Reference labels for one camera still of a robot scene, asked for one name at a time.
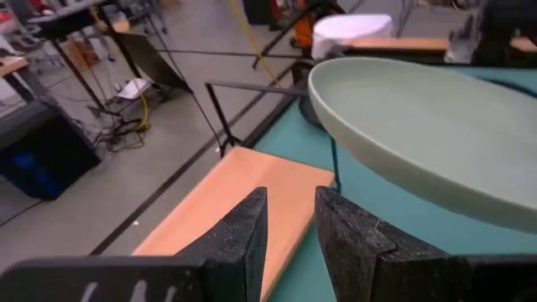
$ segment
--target table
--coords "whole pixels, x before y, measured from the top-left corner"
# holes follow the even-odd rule
[[[536,91],[536,70],[442,67],[470,76],[514,81]],[[330,169],[330,138],[292,105],[255,145],[260,152]],[[344,148],[338,148],[341,193],[375,216],[453,254],[537,253],[537,236],[458,215],[391,184]],[[312,227],[298,248],[271,301],[335,301],[321,248]]]
[[[107,25],[108,27],[108,33],[114,40],[114,42],[117,44],[117,47],[122,52],[123,57],[127,61],[128,66],[130,67],[131,71],[134,73],[135,77],[141,78],[141,74],[139,73],[136,65],[134,64],[133,59],[131,58],[130,54],[127,51],[127,48],[121,40],[117,37],[117,33],[114,30],[114,26],[112,25],[110,19],[108,16],[104,13],[102,10],[103,5],[107,4],[114,4],[114,1],[112,0],[85,0],[78,3],[75,3],[73,5],[70,5],[67,8],[62,8],[58,11],[56,11],[55,14],[50,16],[42,16],[37,18],[31,18],[28,23],[36,24],[41,28],[40,34],[50,40],[54,48],[58,51],[64,62],[69,66],[69,69],[73,72],[76,79],[82,84],[84,87],[84,90],[88,93],[90,98],[93,100],[93,102],[96,105],[98,112],[107,112],[110,113],[104,105],[102,105],[101,101],[99,101],[99,98],[95,94],[95,92],[90,88],[90,86],[87,84],[86,80],[84,80],[84,77],[82,74],[78,71],[78,69],[73,65],[73,63],[70,61],[69,57],[65,54],[64,50],[60,47],[58,44],[58,39],[63,39],[69,34],[72,34],[76,31],[82,30],[83,28],[93,25],[96,21],[93,18],[93,16],[90,13],[90,7],[95,7],[98,11],[99,16],[102,18],[102,21]],[[117,26],[121,30],[127,30],[128,26],[125,26],[125,24],[119,24]]]
[[[29,69],[29,63],[24,57],[8,56],[0,59],[0,76],[25,100],[31,102],[35,96],[44,96],[47,89],[39,82],[39,79]],[[17,72],[30,88],[30,92],[13,74]]]
[[[175,255],[222,219],[253,189],[268,190],[268,242],[262,301],[291,259],[314,214],[315,187],[334,174],[287,159],[235,147],[134,251]]]

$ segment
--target metal stand leg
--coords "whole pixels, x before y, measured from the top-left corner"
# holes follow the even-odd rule
[[[149,0],[149,1],[150,1],[151,9],[154,11],[154,14],[160,20],[160,24],[162,25],[162,32],[164,34],[167,34],[168,28],[166,27],[166,23],[164,21],[164,15],[162,14],[162,9],[160,8],[160,1],[157,1],[157,0]]]
[[[34,99],[34,95],[32,95],[32,92],[30,92],[26,87],[24,87],[23,83],[18,81],[17,77],[11,73],[7,74],[3,77],[3,79],[17,92],[23,100],[26,102],[31,102]]]
[[[226,153],[226,146],[229,144],[233,147],[235,146],[235,144],[240,143],[241,140],[233,136],[232,130],[229,128],[229,124],[227,123],[226,117],[224,116],[224,111],[222,110],[222,107],[220,106],[220,103],[216,98],[215,90],[212,85],[210,83],[206,83],[205,87],[207,89],[207,92],[209,92],[209,97],[211,98],[212,105],[214,105],[216,109],[216,114],[218,115],[218,118],[220,118],[224,133],[227,136],[227,138],[224,140],[220,147],[220,157],[223,158]]]
[[[141,79],[142,75],[140,74],[140,72],[138,71],[138,68],[134,64],[134,60],[131,57],[131,55],[128,53],[127,48],[125,47],[125,44],[123,44],[121,39],[119,39],[119,35],[114,30],[114,27],[112,26],[112,23],[110,22],[110,19],[108,18],[107,14],[104,12],[101,6],[98,7],[98,11],[102,20],[107,25],[107,28],[108,28],[107,31],[110,34],[110,37],[112,37],[117,47],[119,48],[119,51],[121,51],[123,57],[127,61],[128,67],[130,67],[130,69],[133,71],[134,76]]]
[[[28,68],[28,66],[17,70],[18,75],[26,82],[30,90],[35,94],[36,99],[41,99],[44,97],[51,98],[49,96],[49,91],[41,82],[39,78]]]
[[[336,192],[338,194],[341,194],[341,180],[339,178],[339,164],[337,163],[337,145],[336,140],[332,136],[330,136],[330,147],[332,151],[332,164],[334,165],[334,174],[336,182]]]
[[[104,107],[104,105],[102,105],[101,101],[99,101],[99,98],[97,97],[95,92],[93,92],[91,87],[87,84],[86,80],[84,80],[84,77],[82,76],[82,74],[78,71],[78,69],[76,69],[76,67],[73,65],[73,62],[70,61],[69,57],[65,54],[64,50],[58,45],[58,42],[56,42],[55,40],[51,40],[50,42],[52,43],[52,46],[54,46],[56,51],[58,51],[61,58],[67,64],[69,69],[73,72],[76,79],[82,84],[82,87],[84,87],[84,90],[87,92],[87,94],[90,95],[91,100],[95,103],[97,108],[101,112],[108,112],[108,110]]]
[[[164,42],[164,39],[162,39],[162,37],[160,36],[159,31],[157,30],[157,27],[154,25],[154,22],[151,20],[151,18],[149,18],[149,24],[151,24],[151,26],[153,27],[155,33],[157,34],[157,38],[159,38],[159,41],[162,44],[162,47],[164,47],[164,49],[166,50],[165,53],[168,55],[168,58],[171,61],[171,64],[173,64],[173,66],[177,70],[177,74],[183,79],[183,81],[186,81],[185,76],[183,75],[183,73],[179,69],[179,66],[177,66],[177,64],[175,63],[174,57],[171,55],[171,53],[169,51],[167,51],[168,46],[166,45],[166,42]]]

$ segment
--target gray floor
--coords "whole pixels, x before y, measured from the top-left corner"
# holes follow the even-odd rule
[[[392,0],[376,0],[366,2],[358,11],[390,13],[397,20],[399,9]],[[168,9],[165,17],[169,25],[167,41],[172,49],[251,52],[228,1],[182,0],[180,5]],[[404,34],[446,36],[449,29],[460,20],[461,16],[451,11],[432,13],[428,8],[420,8],[412,14]],[[252,31],[259,44],[266,44],[274,36],[266,27],[252,27]],[[158,45],[155,37],[151,40]],[[276,47],[274,53],[295,52],[285,41]],[[203,86],[206,81],[238,81],[262,85],[270,82],[262,69],[252,70],[252,58],[187,54],[174,57],[211,123],[218,129],[221,125]],[[291,62],[281,59],[267,61],[276,73]],[[109,83],[131,78],[122,60],[115,64],[101,63],[95,72],[108,95],[112,94]],[[85,73],[85,77],[97,89],[88,73]],[[87,99],[86,93],[67,69],[47,70],[42,76],[42,82],[50,86],[51,94],[73,118],[96,126],[107,123],[106,120],[95,120],[87,111],[88,103],[84,101]],[[283,83],[288,85],[289,79],[284,79]],[[256,95],[251,91],[225,88],[217,88],[216,93],[222,100],[228,119]],[[247,135],[279,98],[277,95],[264,97],[234,126],[233,131],[239,138]],[[133,114],[139,112],[139,106],[134,106]],[[41,203],[1,227],[0,271],[25,258],[87,255],[211,138],[211,131],[199,109],[186,93],[180,93],[170,102],[155,107],[150,123],[152,127],[143,148],[123,151],[114,156],[103,154],[103,163],[83,176],[58,200]],[[215,149],[216,146],[213,146],[205,153],[156,200],[138,219],[137,224],[124,232],[104,253],[129,254],[217,163],[219,156]],[[14,194],[9,184],[0,185],[0,196],[20,200],[26,198],[22,194]]]

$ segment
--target wooden table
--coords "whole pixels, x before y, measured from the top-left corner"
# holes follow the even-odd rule
[[[331,171],[236,147],[184,198],[133,255],[175,255],[222,219],[253,189],[268,190],[265,301],[299,246],[314,215],[315,188]]]
[[[445,52],[449,40],[443,38],[358,38],[343,41],[344,45],[359,49],[392,50],[438,50]],[[528,39],[513,39],[511,45],[522,51],[537,52],[537,47]]]
[[[23,98],[23,100],[31,102],[34,99],[34,95],[26,89],[23,83],[21,83],[13,74],[14,72],[18,72],[23,78],[31,76],[30,71],[28,70],[28,61],[24,57],[7,56],[0,58],[0,62],[3,64],[0,66],[0,76],[2,76],[2,78]]]

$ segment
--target orange object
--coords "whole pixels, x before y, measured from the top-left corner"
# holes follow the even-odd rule
[[[233,148],[134,251],[137,256],[175,255],[209,231],[253,189],[268,190],[268,241],[262,301],[308,230],[315,188],[330,185],[331,171],[246,148]]]
[[[24,57],[7,56],[0,58],[0,76],[5,76],[14,71],[28,66],[28,61]]]
[[[345,13],[345,11],[332,0],[325,0],[327,3],[331,3],[331,8],[323,8],[323,6],[317,5],[319,3],[316,2],[308,4],[308,1],[311,2],[311,0],[295,0],[296,7],[302,11],[316,7],[311,13],[307,13],[294,25],[295,41],[293,46],[302,49],[309,49],[313,45],[313,26],[317,20],[335,13]]]

